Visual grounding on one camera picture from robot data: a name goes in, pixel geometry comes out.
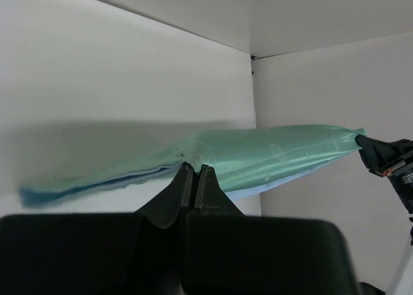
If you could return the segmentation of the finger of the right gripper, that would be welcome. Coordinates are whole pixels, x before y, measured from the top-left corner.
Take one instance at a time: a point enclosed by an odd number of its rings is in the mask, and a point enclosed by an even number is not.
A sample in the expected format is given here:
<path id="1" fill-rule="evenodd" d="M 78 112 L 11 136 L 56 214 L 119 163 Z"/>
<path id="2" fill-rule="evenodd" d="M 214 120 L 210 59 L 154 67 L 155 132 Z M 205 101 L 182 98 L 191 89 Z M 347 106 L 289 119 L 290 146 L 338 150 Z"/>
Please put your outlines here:
<path id="1" fill-rule="evenodd" d="M 392 161 L 392 147 L 384 141 L 358 135 L 359 155 L 364 165 L 371 171 L 380 171 Z"/>

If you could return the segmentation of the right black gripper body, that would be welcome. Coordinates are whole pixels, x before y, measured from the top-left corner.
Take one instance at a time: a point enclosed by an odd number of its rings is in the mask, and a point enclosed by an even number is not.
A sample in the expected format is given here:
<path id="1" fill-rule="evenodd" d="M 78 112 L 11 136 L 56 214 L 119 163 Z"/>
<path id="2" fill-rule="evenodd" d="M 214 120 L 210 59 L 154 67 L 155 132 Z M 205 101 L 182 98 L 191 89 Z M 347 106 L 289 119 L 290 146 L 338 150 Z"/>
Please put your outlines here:
<path id="1" fill-rule="evenodd" d="M 412 141 L 374 141 L 371 173 L 387 178 L 412 215 Z"/>

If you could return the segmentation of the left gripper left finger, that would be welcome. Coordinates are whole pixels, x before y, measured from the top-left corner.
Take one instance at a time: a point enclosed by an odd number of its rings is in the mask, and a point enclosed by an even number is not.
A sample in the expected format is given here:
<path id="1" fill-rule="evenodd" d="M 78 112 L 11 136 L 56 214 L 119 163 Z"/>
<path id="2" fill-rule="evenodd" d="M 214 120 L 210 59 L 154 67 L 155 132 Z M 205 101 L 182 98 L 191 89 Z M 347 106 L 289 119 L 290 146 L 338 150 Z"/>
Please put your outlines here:
<path id="1" fill-rule="evenodd" d="M 157 229 L 170 228 L 179 217 L 182 204 L 190 200 L 193 182 L 194 170 L 184 163 L 171 183 L 142 206 L 140 213 Z"/>

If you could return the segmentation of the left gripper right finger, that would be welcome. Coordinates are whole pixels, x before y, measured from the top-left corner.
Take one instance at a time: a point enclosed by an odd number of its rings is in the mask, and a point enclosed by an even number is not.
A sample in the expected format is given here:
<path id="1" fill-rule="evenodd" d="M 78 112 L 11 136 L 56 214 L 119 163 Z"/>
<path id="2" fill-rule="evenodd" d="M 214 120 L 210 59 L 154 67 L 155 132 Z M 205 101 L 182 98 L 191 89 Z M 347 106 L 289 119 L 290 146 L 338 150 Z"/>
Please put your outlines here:
<path id="1" fill-rule="evenodd" d="M 194 200 L 194 210 L 201 213 L 244 216 L 221 190 L 213 167 L 202 165 Z"/>

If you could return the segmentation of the teal satin placemat cloth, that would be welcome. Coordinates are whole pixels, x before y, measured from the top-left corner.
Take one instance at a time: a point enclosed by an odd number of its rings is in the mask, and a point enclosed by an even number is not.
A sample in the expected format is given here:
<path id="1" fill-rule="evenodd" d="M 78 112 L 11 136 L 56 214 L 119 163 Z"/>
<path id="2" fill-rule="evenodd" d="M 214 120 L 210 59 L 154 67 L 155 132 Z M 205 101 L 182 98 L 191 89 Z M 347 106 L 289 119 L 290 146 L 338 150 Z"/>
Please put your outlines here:
<path id="1" fill-rule="evenodd" d="M 287 125 L 264 130 L 208 130 L 123 163 L 70 179 L 19 187 L 23 207 L 171 178 L 183 164 L 215 170 L 230 199 L 256 195 L 303 177 L 360 149 L 365 130 L 333 125 Z"/>

